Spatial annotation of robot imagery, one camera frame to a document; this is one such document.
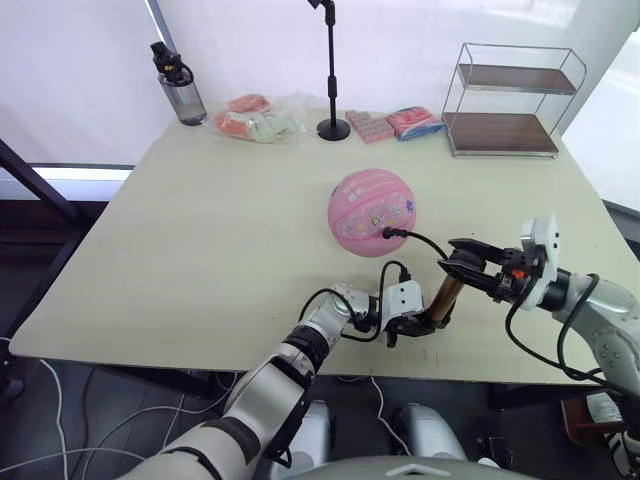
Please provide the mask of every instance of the snack package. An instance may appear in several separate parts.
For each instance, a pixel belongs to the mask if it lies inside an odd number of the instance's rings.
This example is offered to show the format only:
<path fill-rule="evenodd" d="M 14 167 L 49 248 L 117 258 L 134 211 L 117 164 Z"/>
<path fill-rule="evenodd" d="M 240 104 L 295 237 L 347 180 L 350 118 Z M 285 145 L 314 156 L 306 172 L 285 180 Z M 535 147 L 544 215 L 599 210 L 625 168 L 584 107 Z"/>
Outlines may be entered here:
<path fill-rule="evenodd" d="M 251 93 L 228 102 L 214 117 L 215 128 L 258 143 L 295 140 L 306 132 L 305 112 L 294 96 L 269 102 Z"/>
<path fill-rule="evenodd" d="M 409 107 L 387 116 L 400 141 L 435 133 L 443 127 L 440 119 L 423 107 Z"/>

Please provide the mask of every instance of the black stand base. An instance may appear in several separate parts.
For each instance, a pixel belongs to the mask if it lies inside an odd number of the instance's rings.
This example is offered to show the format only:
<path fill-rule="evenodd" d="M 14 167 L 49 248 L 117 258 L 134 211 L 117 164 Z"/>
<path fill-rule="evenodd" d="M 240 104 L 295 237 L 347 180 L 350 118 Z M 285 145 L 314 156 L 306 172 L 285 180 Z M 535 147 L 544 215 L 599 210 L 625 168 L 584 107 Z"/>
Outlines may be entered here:
<path fill-rule="evenodd" d="M 351 133 L 351 127 L 344 120 L 336 120 L 335 126 L 331 126 L 331 119 L 321 121 L 318 124 L 318 135 L 325 140 L 337 142 L 338 140 L 344 140 Z"/>

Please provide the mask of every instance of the floor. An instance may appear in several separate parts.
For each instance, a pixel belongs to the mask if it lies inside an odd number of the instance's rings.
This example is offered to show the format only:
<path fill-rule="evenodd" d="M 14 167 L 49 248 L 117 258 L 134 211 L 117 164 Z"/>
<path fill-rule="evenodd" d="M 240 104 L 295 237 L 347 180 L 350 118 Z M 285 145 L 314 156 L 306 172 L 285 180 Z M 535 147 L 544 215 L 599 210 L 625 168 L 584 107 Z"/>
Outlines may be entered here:
<path fill-rule="evenodd" d="M 55 248 L 0 247 L 0 312 L 15 312 L 37 282 Z M 0 323 L 0 332 L 6 327 Z M 51 362 L 61 377 L 63 414 L 69 449 L 94 446 L 105 433 L 132 412 L 154 405 L 177 405 L 180 395 L 142 384 L 106 371 L 68 362 Z M 50 373 L 35 360 L 21 360 L 14 376 L 25 380 L 22 396 L 0 405 L 0 465 L 35 458 L 60 449 L 55 426 L 57 394 Z M 379 379 L 385 395 L 384 415 L 410 402 L 428 405 L 447 419 L 470 459 L 479 457 L 477 439 L 503 436 L 513 451 L 513 470 L 541 479 L 613 479 L 617 473 L 609 453 L 600 448 L 573 445 L 564 434 L 559 404 L 510 411 L 490 411 L 485 405 L 487 386 L 481 383 Z M 371 382 L 344 383 L 321 377 L 312 396 L 325 400 L 336 415 L 333 459 L 388 454 L 392 445 L 382 425 L 376 422 L 378 396 Z M 201 409 L 209 404 L 187 398 L 185 408 Z M 174 435 L 199 423 L 207 415 L 180 416 Z M 173 411 L 155 411 L 139 416 L 120 429 L 105 446 L 143 456 L 161 446 Z M 82 465 L 70 457 L 70 478 L 81 478 Z M 111 479 L 125 473 L 136 460 L 111 453 L 97 453 L 91 462 L 89 480 Z M 11 479 L 59 479 L 61 459 L 53 459 L 8 472 Z"/>

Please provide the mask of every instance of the cylindrical object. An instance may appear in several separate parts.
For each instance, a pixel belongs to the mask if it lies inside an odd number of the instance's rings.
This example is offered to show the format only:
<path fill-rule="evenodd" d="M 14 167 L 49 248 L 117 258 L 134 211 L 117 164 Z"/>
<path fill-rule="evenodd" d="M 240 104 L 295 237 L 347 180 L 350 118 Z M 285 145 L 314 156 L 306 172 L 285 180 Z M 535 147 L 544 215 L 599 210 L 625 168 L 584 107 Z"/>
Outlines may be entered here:
<path fill-rule="evenodd" d="M 447 317 L 447 313 L 451 310 L 456 298 L 458 298 L 462 287 L 464 287 L 464 283 L 456 280 L 451 275 L 447 275 L 427 310 L 429 318 L 434 323 L 440 323 Z"/>
<path fill-rule="evenodd" d="M 162 85 L 162 89 L 167 95 L 178 119 L 185 125 L 200 125 L 207 116 L 207 112 L 204 109 L 204 105 L 202 105 L 202 100 L 200 99 L 198 88 L 193 82 L 191 72 L 186 72 L 185 77 L 189 78 L 190 81 L 184 86 L 176 86 L 162 74 L 158 75 L 158 81 Z"/>

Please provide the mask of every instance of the white wall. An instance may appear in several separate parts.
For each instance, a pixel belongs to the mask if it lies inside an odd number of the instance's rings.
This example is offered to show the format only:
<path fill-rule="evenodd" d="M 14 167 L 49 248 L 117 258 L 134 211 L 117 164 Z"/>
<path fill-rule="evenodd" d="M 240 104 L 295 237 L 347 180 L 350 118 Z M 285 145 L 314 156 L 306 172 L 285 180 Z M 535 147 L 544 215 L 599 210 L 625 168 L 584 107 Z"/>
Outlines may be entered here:
<path fill-rule="evenodd" d="M 322 7 L 306 0 L 160 0 L 208 102 L 326 96 Z M 339 106 L 439 112 L 462 42 L 572 47 L 589 75 L 561 131 L 640 22 L 637 0 L 336 0 Z"/>
<path fill-rule="evenodd" d="M 0 138 L 33 163 L 135 164 L 173 118 L 157 39 L 143 0 L 0 0 Z"/>
<path fill-rule="evenodd" d="M 562 138 L 602 198 L 640 211 L 640 32 Z"/>

